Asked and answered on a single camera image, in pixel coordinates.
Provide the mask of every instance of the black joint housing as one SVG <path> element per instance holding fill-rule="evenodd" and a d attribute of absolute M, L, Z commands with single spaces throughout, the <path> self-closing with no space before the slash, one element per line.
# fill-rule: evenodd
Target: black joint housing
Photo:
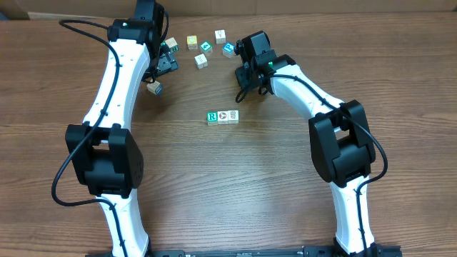
<path fill-rule="evenodd" d="M 270 47 L 270 39 L 265 32 L 259 31 L 244 39 L 238 40 L 235 54 L 241 56 L 243 66 L 235 70 L 236 80 L 244 91 L 252 91 L 260 87 L 273 94 L 268 77 L 287 65 L 295 65 L 288 55 L 276 56 Z"/>
<path fill-rule="evenodd" d="M 161 36 L 164 26 L 165 9 L 155 0 L 138 0 L 135 17 L 115 19 L 108 28 L 108 40 L 135 40 L 137 44 L 145 44 L 151 59 L 146 72 L 155 76 L 161 57 Z"/>
<path fill-rule="evenodd" d="M 71 153 L 90 131 L 88 124 L 69 125 L 65 133 Z M 108 141 L 109 149 L 94 148 Z M 131 189 L 143 179 L 143 155 L 130 131 L 114 124 L 112 128 L 95 128 L 95 132 L 73 157 L 76 177 L 87 185 L 89 193 L 100 196 L 112 193 L 128 198 Z"/>
<path fill-rule="evenodd" d="M 362 105 L 356 100 L 341 104 L 340 110 L 350 116 L 368 132 L 368 122 Z M 346 183 L 371 172 L 376 159 L 373 142 L 348 122 L 339 111 L 317 114 L 309 119 L 311 158 L 319 176 L 325 182 L 334 182 L 344 188 Z M 336 139 L 334 129 L 349 130 L 349 135 Z"/>
<path fill-rule="evenodd" d="M 400 246 L 382 246 L 377 243 L 372 243 L 366 251 L 363 250 L 358 253 L 350 253 L 347 254 L 336 238 L 333 238 L 333 242 L 335 243 L 335 246 L 333 248 L 332 254 L 329 254 L 328 257 L 333 257 L 333 256 L 342 256 L 342 257 L 365 257 L 365 256 L 370 256 L 370 257 L 402 257 L 403 253 L 401 252 L 401 247 Z"/>

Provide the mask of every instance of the toy block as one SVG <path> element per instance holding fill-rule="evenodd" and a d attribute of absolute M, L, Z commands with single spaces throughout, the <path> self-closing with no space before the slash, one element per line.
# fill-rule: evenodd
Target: toy block
<path fill-rule="evenodd" d="M 214 33 L 216 35 L 216 44 L 223 44 L 226 42 L 226 31 L 222 29 L 220 31 L 215 31 Z"/>
<path fill-rule="evenodd" d="M 213 46 L 208 41 L 205 41 L 200 45 L 200 52 L 205 56 L 210 56 L 213 53 Z"/>
<path fill-rule="evenodd" d="M 204 54 L 200 54 L 198 56 L 195 56 L 195 64 L 197 65 L 197 68 L 202 69 L 208 66 L 208 60 L 206 60 Z"/>
<path fill-rule="evenodd" d="M 229 42 L 226 43 L 226 45 L 222 48 L 222 54 L 224 56 L 227 56 L 229 58 L 232 58 L 235 56 L 235 46 L 233 44 L 230 44 Z"/>
<path fill-rule="evenodd" d="M 228 124 L 237 124 L 239 122 L 238 110 L 227 111 Z"/>
<path fill-rule="evenodd" d="M 197 50 L 199 48 L 197 36 L 187 36 L 187 47 L 189 50 Z"/>
<path fill-rule="evenodd" d="M 219 125 L 229 124 L 229 115 L 227 115 L 227 111 L 218 111 L 217 112 L 217 124 L 219 124 Z"/>
<path fill-rule="evenodd" d="M 206 121 L 208 121 L 208 126 L 217 125 L 217 112 L 208 112 L 206 114 Z"/>
<path fill-rule="evenodd" d="M 148 84 L 147 88 L 148 88 L 149 92 L 151 92 L 157 96 L 160 96 L 162 94 L 162 84 L 158 81 Z"/>
<path fill-rule="evenodd" d="M 174 40 L 174 38 L 165 40 L 165 43 L 169 46 L 170 51 L 177 52 L 179 50 L 178 43 L 176 43 L 176 40 Z"/>

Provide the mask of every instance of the white block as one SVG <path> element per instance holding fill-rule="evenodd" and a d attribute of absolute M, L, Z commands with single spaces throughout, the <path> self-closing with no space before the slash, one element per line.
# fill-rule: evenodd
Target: white block
<path fill-rule="evenodd" d="M 195 64 L 197 65 L 197 68 L 202 69 L 208 66 L 208 60 L 206 60 L 204 54 L 200 54 L 198 56 L 195 56 Z"/>
<path fill-rule="evenodd" d="M 227 111 L 218 111 L 217 112 L 217 124 L 219 124 L 219 125 L 229 124 L 229 115 L 227 114 Z"/>
<path fill-rule="evenodd" d="M 210 56 L 213 53 L 213 46 L 208 41 L 205 41 L 200 45 L 200 52 L 205 56 Z"/>
<path fill-rule="evenodd" d="M 176 42 L 176 40 L 174 38 L 165 40 L 165 44 L 167 44 L 169 46 L 169 48 L 172 52 L 179 50 L 178 43 Z"/>
<path fill-rule="evenodd" d="M 197 36 L 187 36 L 187 47 L 189 50 L 197 50 L 199 48 Z"/>
<path fill-rule="evenodd" d="M 239 122 L 238 110 L 227 111 L 228 124 L 237 124 Z"/>
<path fill-rule="evenodd" d="M 160 96 L 162 94 L 162 84 L 158 81 L 148 84 L 147 88 L 148 88 L 149 92 L 151 92 L 157 96 Z"/>
<path fill-rule="evenodd" d="M 232 58 L 235 56 L 235 46 L 229 42 L 225 44 L 225 46 L 222 48 L 222 54 L 224 56 L 227 56 L 229 58 Z"/>
<path fill-rule="evenodd" d="M 226 31 L 222 29 L 220 31 L 215 31 L 214 33 L 216 35 L 216 44 L 223 44 L 226 42 Z"/>

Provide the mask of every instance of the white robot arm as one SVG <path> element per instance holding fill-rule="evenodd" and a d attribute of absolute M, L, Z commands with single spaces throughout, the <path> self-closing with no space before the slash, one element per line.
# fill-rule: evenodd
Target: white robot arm
<path fill-rule="evenodd" d="M 235 53 L 243 62 L 235 71 L 241 87 L 236 102 L 247 91 L 259 87 L 259 94 L 262 89 L 263 94 L 275 94 L 308 121 L 313 164 L 331 187 L 338 248 L 347 256 L 372 251 L 368 248 L 376 244 L 368 222 L 366 184 L 375 155 L 373 142 L 366 135 L 369 128 L 363 107 L 357 101 L 344 103 L 330 96 L 308 79 L 289 56 L 276 57 L 263 31 L 237 41 Z M 354 123 L 367 132 L 362 133 Z M 337 140 L 335 133 L 340 130 L 349 130 L 349 136 Z"/>
<path fill-rule="evenodd" d="M 287 65 L 276 70 L 275 74 L 283 74 L 297 76 L 306 81 L 316 90 L 319 95 L 324 97 L 331 105 L 336 108 L 343 103 L 342 100 L 336 99 L 325 91 L 320 89 L 314 82 L 308 79 L 300 70 L 298 65 Z M 329 107 L 323 105 L 316 96 L 311 93 L 303 84 L 293 80 L 273 77 L 271 80 L 271 89 L 273 93 L 291 104 L 304 118 L 309 120 L 318 113 L 327 114 L 332 111 Z M 330 182 L 333 203 L 336 212 L 336 240 L 342 249 L 350 253 L 360 253 L 363 251 L 361 233 L 359 231 L 356 189 L 363 182 L 367 181 L 368 177 L 358 177 L 349 181 L 346 187 L 341 188 L 334 182 Z M 361 210 L 363 217 L 363 229 L 365 231 L 366 243 L 371 245 L 374 242 L 373 234 L 371 233 L 368 222 L 368 208 L 366 203 L 366 186 L 361 191 Z"/>
<path fill-rule="evenodd" d="M 107 115 L 100 123 L 100 128 L 111 128 L 119 124 L 121 129 L 131 130 L 131 115 L 134 109 L 136 95 L 144 72 L 149 67 L 150 57 L 146 44 L 137 44 L 135 40 L 118 39 L 110 42 L 116 50 L 121 62 L 119 79 L 113 97 L 109 103 Z M 91 110 L 84 117 L 84 122 L 93 126 L 99 118 L 100 110 L 103 108 L 108 93 L 111 90 L 116 67 L 113 53 L 109 52 L 105 74 L 100 85 L 99 92 L 95 98 Z M 120 230 L 124 237 L 125 247 L 128 256 L 145 256 L 148 251 L 148 234 L 141 223 L 137 189 L 131 189 L 128 198 L 122 198 L 118 194 L 102 193 L 96 198 L 106 199 L 115 206 L 120 220 Z M 104 210 L 108 227 L 113 240 L 113 256 L 124 256 L 116 223 L 112 211 L 105 203 L 100 203 Z"/>

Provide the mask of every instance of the small cube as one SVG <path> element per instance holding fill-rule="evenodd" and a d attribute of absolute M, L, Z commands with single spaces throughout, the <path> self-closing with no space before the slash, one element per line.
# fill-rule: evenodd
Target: small cube
<path fill-rule="evenodd" d="M 229 42 L 222 48 L 222 54 L 224 56 L 227 56 L 229 58 L 232 58 L 235 56 L 235 46 Z"/>
<path fill-rule="evenodd" d="M 187 36 L 187 47 L 189 50 L 197 50 L 199 48 L 197 36 Z"/>
<path fill-rule="evenodd" d="M 217 124 L 219 124 L 219 125 L 229 124 L 229 116 L 227 115 L 227 111 L 218 111 L 217 112 Z"/>
<path fill-rule="evenodd" d="M 200 52 L 205 56 L 210 56 L 213 53 L 213 46 L 208 41 L 205 41 L 200 45 Z"/>
<path fill-rule="evenodd" d="M 198 56 L 195 56 L 195 64 L 197 65 L 197 68 L 202 69 L 206 66 L 208 66 L 208 61 L 206 60 L 206 57 L 204 54 L 200 54 Z"/>
<path fill-rule="evenodd" d="M 177 52 L 179 50 L 178 43 L 176 43 L 176 40 L 174 40 L 174 38 L 165 40 L 165 43 L 169 46 L 170 51 Z"/>
<path fill-rule="evenodd" d="M 217 112 L 208 112 L 206 120 L 208 121 L 208 126 L 217 125 Z"/>
<path fill-rule="evenodd" d="M 214 33 L 216 35 L 216 44 L 223 44 L 226 42 L 226 31 L 222 29 L 220 31 L 215 31 Z"/>
<path fill-rule="evenodd" d="M 162 94 L 162 84 L 158 81 L 148 84 L 147 88 L 151 93 L 155 94 L 156 96 L 160 96 Z"/>
<path fill-rule="evenodd" d="M 239 122 L 238 110 L 227 111 L 228 124 L 237 124 Z"/>

